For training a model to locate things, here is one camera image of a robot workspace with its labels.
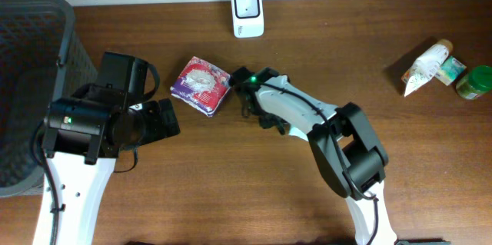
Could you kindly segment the red purple pad pack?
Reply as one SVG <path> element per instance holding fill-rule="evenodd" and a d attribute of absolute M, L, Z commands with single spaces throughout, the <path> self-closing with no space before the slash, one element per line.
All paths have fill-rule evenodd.
<path fill-rule="evenodd" d="M 213 117 L 231 89 L 231 75 L 198 57 L 193 57 L 170 87 L 179 98 L 207 117 Z"/>

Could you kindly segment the white tube gold cap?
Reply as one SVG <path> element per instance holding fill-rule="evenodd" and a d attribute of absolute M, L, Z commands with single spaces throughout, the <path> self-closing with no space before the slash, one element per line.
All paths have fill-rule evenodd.
<path fill-rule="evenodd" d="M 450 56 L 453 48 L 449 40 L 441 39 L 416 58 L 401 78 L 405 83 L 404 96 L 407 97 L 428 83 Z"/>

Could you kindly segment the green Kleenex tissue pack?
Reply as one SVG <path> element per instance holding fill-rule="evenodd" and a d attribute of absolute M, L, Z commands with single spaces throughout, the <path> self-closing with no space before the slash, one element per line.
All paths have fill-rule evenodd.
<path fill-rule="evenodd" d="M 465 71 L 466 65 L 462 64 L 453 56 L 449 56 L 447 60 L 440 66 L 435 78 L 441 81 L 446 86 L 451 85 L 458 76 Z"/>

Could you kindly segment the green lid jar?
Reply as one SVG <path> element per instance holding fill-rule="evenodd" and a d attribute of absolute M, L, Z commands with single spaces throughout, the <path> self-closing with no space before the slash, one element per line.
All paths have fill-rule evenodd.
<path fill-rule="evenodd" d="M 491 91 L 491 75 L 490 66 L 478 66 L 458 81 L 456 91 L 464 99 L 477 99 Z"/>

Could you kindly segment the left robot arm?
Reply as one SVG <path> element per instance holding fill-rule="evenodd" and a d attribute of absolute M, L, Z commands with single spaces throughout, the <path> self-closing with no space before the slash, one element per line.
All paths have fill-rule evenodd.
<path fill-rule="evenodd" d="M 180 133 L 171 101 L 145 90 L 148 74 L 160 84 L 154 65 L 106 52 L 95 82 L 48 106 L 31 139 L 45 173 L 35 244 L 90 244 L 119 154 Z"/>

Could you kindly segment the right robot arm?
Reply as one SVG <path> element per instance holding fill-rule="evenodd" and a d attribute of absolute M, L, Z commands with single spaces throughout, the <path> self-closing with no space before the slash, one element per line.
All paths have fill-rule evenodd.
<path fill-rule="evenodd" d="M 319 101 L 272 68 L 254 73 L 241 67 L 230 85 L 242 101 L 242 116 L 254 115 L 262 128 L 309 143 L 324 182 L 347 203 L 356 243 L 397 243 L 384 202 L 389 157 L 360 107 Z"/>

